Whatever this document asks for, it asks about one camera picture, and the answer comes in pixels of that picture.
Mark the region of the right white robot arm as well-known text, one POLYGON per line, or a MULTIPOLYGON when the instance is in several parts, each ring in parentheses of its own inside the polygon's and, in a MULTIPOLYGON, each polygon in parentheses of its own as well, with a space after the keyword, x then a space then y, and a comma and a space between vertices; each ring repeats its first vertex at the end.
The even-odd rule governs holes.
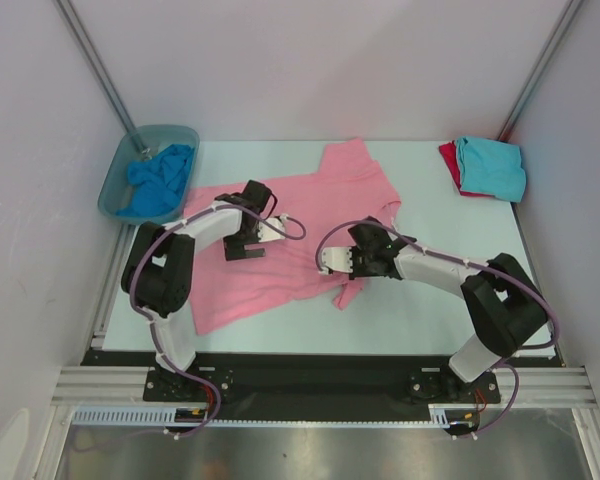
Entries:
POLYGON ((519 351, 556 343, 554 315, 515 257, 501 253, 484 263, 427 249, 368 217, 348 229, 354 241, 349 276, 423 283, 465 302, 474 335, 451 356, 441 376, 443 393, 464 401, 477 378, 519 351))

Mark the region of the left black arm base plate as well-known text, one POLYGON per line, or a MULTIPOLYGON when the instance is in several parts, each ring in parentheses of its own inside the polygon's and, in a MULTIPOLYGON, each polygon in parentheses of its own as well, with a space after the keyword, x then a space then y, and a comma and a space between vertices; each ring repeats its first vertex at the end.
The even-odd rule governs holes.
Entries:
MULTIPOLYGON (((224 398, 232 387, 233 375, 229 370, 194 370, 198 376, 213 384, 224 398)), ((162 367, 151 367, 147 373, 143 400, 146 402, 183 403, 203 402, 211 389, 208 386, 189 380, 162 367)))

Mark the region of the pink t shirt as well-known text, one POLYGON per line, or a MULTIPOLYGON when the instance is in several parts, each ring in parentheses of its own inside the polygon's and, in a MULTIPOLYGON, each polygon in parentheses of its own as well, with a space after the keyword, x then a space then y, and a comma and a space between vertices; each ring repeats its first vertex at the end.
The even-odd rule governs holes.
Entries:
POLYGON ((345 274, 320 274, 315 263, 318 244, 347 246, 349 234, 333 233, 333 227, 367 217, 389 225, 401 206, 398 192, 360 139, 327 145, 314 173, 264 183, 278 198, 275 215, 293 219, 285 226, 287 232, 305 236, 265 243, 262 258, 228 261, 220 241, 196 254, 189 304, 200 335, 329 291, 336 293, 334 306, 346 309, 365 282, 345 274))

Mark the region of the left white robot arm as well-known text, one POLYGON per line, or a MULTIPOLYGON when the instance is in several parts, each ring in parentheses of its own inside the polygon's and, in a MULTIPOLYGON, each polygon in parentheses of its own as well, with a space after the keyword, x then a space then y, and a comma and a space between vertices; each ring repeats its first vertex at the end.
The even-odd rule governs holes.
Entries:
POLYGON ((169 370, 166 387, 177 398, 194 397, 201 376, 189 368, 196 356, 195 326, 175 314, 187 305, 197 254, 219 244, 223 261, 261 258, 265 242, 281 239, 284 225, 275 217, 270 225, 268 205, 277 197, 262 183, 251 180, 242 191, 222 194, 212 203, 175 222, 145 222, 137 230, 123 270, 121 288, 132 309, 145 317, 159 366, 169 370))

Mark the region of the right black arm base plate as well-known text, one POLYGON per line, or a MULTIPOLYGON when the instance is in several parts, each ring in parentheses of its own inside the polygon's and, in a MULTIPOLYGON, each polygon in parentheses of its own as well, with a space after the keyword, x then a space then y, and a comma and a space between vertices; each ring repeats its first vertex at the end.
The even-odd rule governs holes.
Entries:
POLYGON ((407 399, 415 404, 498 404, 501 394, 496 376, 485 372, 465 382, 446 368, 423 368, 407 377, 407 399))

